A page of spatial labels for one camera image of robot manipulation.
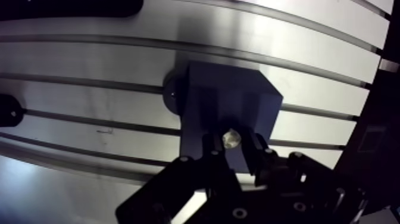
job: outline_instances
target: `small round object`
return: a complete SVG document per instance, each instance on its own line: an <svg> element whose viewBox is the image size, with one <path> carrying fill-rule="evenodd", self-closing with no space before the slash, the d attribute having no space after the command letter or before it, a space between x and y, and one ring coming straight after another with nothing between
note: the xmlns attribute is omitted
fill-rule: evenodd
<svg viewBox="0 0 400 224"><path fill-rule="evenodd" d="M240 136L239 132L232 128L222 136L222 142L224 143L224 148L226 150L236 148L241 141L242 137Z"/></svg>
<svg viewBox="0 0 400 224"><path fill-rule="evenodd" d="M178 97L179 89L180 86L178 78L171 78L168 80L162 89L162 100L164 101L165 106L168 108L168 110L176 115L181 115L180 109L182 102L180 102Z"/></svg>
<svg viewBox="0 0 400 224"><path fill-rule="evenodd" d="M179 157L179 160L181 162L187 162L187 161L189 161L189 158L187 156L181 156L181 157Z"/></svg>
<svg viewBox="0 0 400 224"><path fill-rule="evenodd" d="M305 212L305 210L307 209L307 206L302 202L296 202L293 204L293 208L296 211Z"/></svg>
<svg viewBox="0 0 400 224"><path fill-rule="evenodd" d="M247 211L244 208L235 208L232 211L232 215L237 219L244 219L247 217Z"/></svg>
<svg viewBox="0 0 400 224"><path fill-rule="evenodd" d="M297 157L302 157L303 156L303 153L299 153L299 152L295 152L295 156L297 156Z"/></svg>

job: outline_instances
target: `black metal block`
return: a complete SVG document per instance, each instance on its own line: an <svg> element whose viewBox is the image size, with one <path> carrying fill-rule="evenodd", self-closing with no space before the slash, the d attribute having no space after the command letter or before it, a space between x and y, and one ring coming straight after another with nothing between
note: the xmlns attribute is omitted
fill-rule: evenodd
<svg viewBox="0 0 400 224"><path fill-rule="evenodd" d="M0 21L46 17L128 17L143 0L0 0Z"/></svg>
<svg viewBox="0 0 400 224"><path fill-rule="evenodd" d="M283 97L257 70L191 62L182 103L180 155L202 157L202 136L249 127L269 140ZM248 173L241 145L226 150L229 166Z"/></svg>

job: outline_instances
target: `metal surface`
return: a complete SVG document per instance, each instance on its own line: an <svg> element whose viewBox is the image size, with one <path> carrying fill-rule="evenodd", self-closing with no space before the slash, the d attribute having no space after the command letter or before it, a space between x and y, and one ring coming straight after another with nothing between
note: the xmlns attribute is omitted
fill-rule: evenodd
<svg viewBox="0 0 400 224"><path fill-rule="evenodd" d="M281 111L271 139L345 145L354 126L355 122ZM0 132L76 148L164 161L175 158L175 153L179 149L177 136L134 132L34 116L26 116L18 127L1 128Z"/></svg>
<svg viewBox="0 0 400 224"><path fill-rule="evenodd" d="M382 49L389 21L357 3L331 0L242 0L262 7L272 8L312 20L341 32L350 34Z"/></svg>
<svg viewBox="0 0 400 224"><path fill-rule="evenodd" d="M68 81L68 77L85 77L87 79L161 86L164 76L172 70L173 64L179 63L179 58L175 58L176 52L166 52L162 49L154 50L152 48L123 48L120 46L82 45L77 43L14 43L0 44L0 49L4 51L4 54L0 56L0 71L7 73L0 74L0 77L11 79L15 77L15 79L29 80L29 77L31 77L31 80L41 79L46 81L46 77L51 76L47 81L53 80L53 82L65 83ZM96 51L102 52L102 54L97 56L99 54L96 54ZM141 59L143 54L147 54L149 59L154 57L157 63L153 65L151 60ZM204 60L204 58L196 57L193 59ZM344 83L333 82L329 79L288 69L245 63L240 60L221 57L208 57L206 61L239 65L250 69L260 68L261 72L282 92L284 103L287 104L359 115L368 94L368 90L363 88L356 88ZM49 93L49 95L61 95L64 91L74 88L77 89L76 94L78 94L78 92L81 92L78 89L82 89L78 87L60 87L60 90L64 91L54 93L54 91L58 91L58 88L46 88L50 84L30 84L29 82L7 82L6 84L6 82L6 80L2 81L3 92L9 91L27 98L36 97L36 91L51 91L52 93ZM19 87L8 88L13 84L27 87L24 89ZM46 96L47 94L38 93L36 98L39 95Z"/></svg>
<svg viewBox="0 0 400 224"><path fill-rule="evenodd" d="M398 220L396 220L396 217L393 215L390 209L384 209L360 218L360 224L378 223L399 224Z"/></svg>
<svg viewBox="0 0 400 224"><path fill-rule="evenodd" d="M121 37L121 36L110 36L110 35L20 35L20 36L0 36L0 42L4 43L0 46L7 46L13 43L18 43L16 45L17 49L14 50L8 50L7 54L9 56L5 55L5 61L7 61L9 64L11 63L16 63L14 61L15 59L18 59L19 54L15 55L15 51L21 51L25 54L28 54L28 49L36 46L36 44L40 42L46 42L46 43L89 43L89 44L96 44L95 46L101 46L103 45L123 45L123 46L141 46L145 48L160 48L160 49L173 49L177 51L177 54L175 56L176 60L175 63L177 66L181 67L182 64L185 61L188 60L200 60L200 61L205 61L205 62L212 62L212 63L220 63L220 64L227 64L231 66L239 66L239 67L250 67L250 68L255 68L257 65L256 63L259 64L268 64L271 66L277 66L281 68L286 68L286 69L291 69L295 71L300 71L308 74L313 74L316 76L320 77L325 77L327 79L331 80L337 80L339 82L344 82L348 83L350 85L354 86L364 86L365 82L358 80L354 77L349 77L345 76L339 73L335 73L332 71L320 69L317 67L312 67L312 66L307 66L305 64L301 64L295 61L289 61L289 60L284 60L281 58L274 58L270 57L267 55L260 55L248 51L240 51L237 49L230 49L230 48L223 48L220 46L210 46L210 45L202 45L198 43L188 43L188 42L178 42L178 41L166 41L166 40L160 40L160 39L147 39L147 38L135 38L135 37ZM18 47L24 46L24 43L30 43L30 45L26 46L23 49L19 49ZM82 49L83 52L82 54L85 54L85 57L82 57L82 61L86 61L90 55L86 55L87 52L83 48L84 46L91 46L91 45L81 45L78 49ZM62 51L62 54L57 54L57 57L60 57L60 55L66 55L68 57L77 57L79 54L75 54L75 52L81 53L80 50L74 51L74 52L69 52L69 51ZM35 57L41 59L42 54L38 54L36 52ZM94 58L93 60L98 60L100 58L98 54L93 55ZM59 60L54 60L51 59L52 57L49 58L49 61L55 61L54 63L59 64ZM111 62L110 65L114 65L114 63L119 62L120 60L114 60ZM22 69L29 69L33 70L31 73L35 74L36 72L35 69L43 69L41 67L45 66L42 63L36 65L34 61L29 62L30 64L29 67L26 65L21 65L23 66ZM84 63L88 68L85 70L85 72L90 72L92 69L89 69L90 66L95 66L95 63ZM5 66L3 69L7 71L8 69L13 70L17 69L14 68L13 66ZM52 74L47 74L54 76L58 74L57 70L53 70ZM67 76L76 76L76 74L65 74L63 75Z"/></svg>
<svg viewBox="0 0 400 224"><path fill-rule="evenodd" d="M367 51L374 52L376 50L376 47L374 47L372 44L362 41L361 39L355 38L347 33L341 32L337 29L331 28L321 23L316 23L312 20L299 17L298 15L293 15L283 11L274 10L272 8L262 7L247 2L226 1L226 0L178 0L178 1L197 2L201 4L215 5L215 6L245 11L248 13L264 15L266 17L271 17L278 20L286 21L289 23L293 23L302 27L318 31L320 33L324 33L334 38L338 38L342 41L351 43L360 48L366 49Z"/></svg>
<svg viewBox="0 0 400 224"><path fill-rule="evenodd" d="M399 67L400 67L400 64L393 62L393 61L385 60L383 58L380 60L380 63L379 63L380 70L389 71L389 72L393 72L393 73L396 73L399 70Z"/></svg>
<svg viewBox="0 0 400 224"><path fill-rule="evenodd" d="M0 35L71 33L221 46L294 61L366 82L372 82L379 62L379 56L372 52L301 26L192 2L149 0L136 17L126 20L52 18L8 21L0 28Z"/></svg>
<svg viewBox="0 0 400 224"><path fill-rule="evenodd" d="M140 186L48 169L0 156L2 223L117 223L114 210ZM183 223L205 201L196 192L172 220Z"/></svg>
<svg viewBox="0 0 400 224"><path fill-rule="evenodd" d="M48 145L37 145L32 141L25 143L3 136L1 141L0 155L2 156L90 178L143 185L164 167L132 163L132 160L130 162L117 160L115 157L100 158L82 154L76 150L65 151L60 147L50 148ZM242 187L248 189L253 185L254 177L248 173L237 173L236 176Z"/></svg>
<svg viewBox="0 0 400 224"><path fill-rule="evenodd" d="M98 151L91 151L91 150L87 150L84 148L72 148L72 147L68 147L65 145L60 145L60 144L54 144L54 143L50 143L50 142L43 142L43 141L39 141L36 139L30 139L30 138L24 138L24 137L20 137L20 136L15 136L15 135L9 135L9 134L0 134L1 142L5 142L8 144L12 144L18 147L24 147L24 148L30 148L33 151L39 151L39 152L45 152L45 153L49 153L49 154L56 154L56 155L67 155L67 156L71 156L72 155L72 159L73 160L77 160L80 157L85 157L85 155L92 155L92 156L98 156L103 157L103 158L110 158L110 159L115 159L117 160L116 164L118 166L121 166L123 163L123 161L129 161L130 162L130 166L129 167L125 167L123 166L122 168L124 169L136 169L136 170L140 170L141 172L149 172L149 173L156 173L159 171L159 167L157 166L146 166L143 164L152 164L152 165L156 165L156 164L160 164L160 163L164 163L166 164L167 162L162 162L162 161L153 161L150 158L146 158L146 160L148 161L148 163L143 163L142 161L140 161L140 158L134 158L132 156L127 157L127 156L123 156L123 155L115 155L115 152L110 153L102 153L102 152L98 152ZM321 145L315 145L314 147L307 147L307 144L303 144L303 146L299 145L299 146L294 146L294 145L290 145L290 146L282 146L282 143L277 144L275 141L271 141L270 142L271 147L273 149L275 149L279 156L281 157L288 157L289 154L292 151L299 151L302 152L304 154L306 154L307 156L317 160L318 162L320 162L321 164L333 169L340 157L340 155L342 154L342 151L338 148L323 148Z"/></svg>
<svg viewBox="0 0 400 224"><path fill-rule="evenodd" d="M388 14L392 13L394 0L366 0Z"/></svg>
<svg viewBox="0 0 400 224"><path fill-rule="evenodd" d="M180 128L179 117L168 111L161 95L76 85L1 81L0 93L12 94L26 109Z"/></svg>
<svg viewBox="0 0 400 224"><path fill-rule="evenodd" d="M148 158L137 158L132 156L118 155L114 153L103 153L99 151L91 151L82 148L73 148L65 145L53 144L50 142L38 141L35 139L24 138L15 135L9 135L6 133L0 133L2 145L7 145L8 148L20 148L20 150L28 151L31 153L45 153L44 155L67 156L74 161L80 161L81 159L92 158L96 160L101 166L104 166L103 161L110 160L114 161L118 165L129 165L128 167L123 166L122 168L127 171L139 170L146 173L157 173L160 171L160 167L164 167L169 164L167 161L152 160Z"/></svg>

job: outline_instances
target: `black object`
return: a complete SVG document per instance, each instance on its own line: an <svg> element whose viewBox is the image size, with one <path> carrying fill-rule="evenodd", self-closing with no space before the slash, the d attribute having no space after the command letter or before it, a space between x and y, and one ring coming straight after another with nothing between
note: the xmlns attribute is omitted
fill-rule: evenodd
<svg viewBox="0 0 400 224"><path fill-rule="evenodd" d="M0 20L41 17L128 17L143 0L0 0Z"/></svg>
<svg viewBox="0 0 400 224"><path fill-rule="evenodd" d="M170 223L199 189L208 200L186 223L358 222L367 204L362 189L301 153L278 157L250 128L240 134L248 169L263 189L242 191L221 136L206 134L203 156L175 159L118 207L119 224Z"/></svg>
<svg viewBox="0 0 400 224"><path fill-rule="evenodd" d="M166 106L181 118L180 155L202 156L202 136L245 126L269 140L283 97L258 70L190 62L164 87ZM241 145L226 151L237 172L248 173Z"/></svg>
<svg viewBox="0 0 400 224"><path fill-rule="evenodd" d="M400 2L393 2L393 11L387 31L385 47L382 50L382 58L400 63Z"/></svg>
<svg viewBox="0 0 400 224"><path fill-rule="evenodd" d="M400 72L379 70L335 170L370 192L367 213L400 207Z"/></svg>
<svg viewBox="0 0 400 224"><path fill-rule="evenodd" d="M25 109L10 95L0 94L0 127L15 127L23 119Z"/></svg>

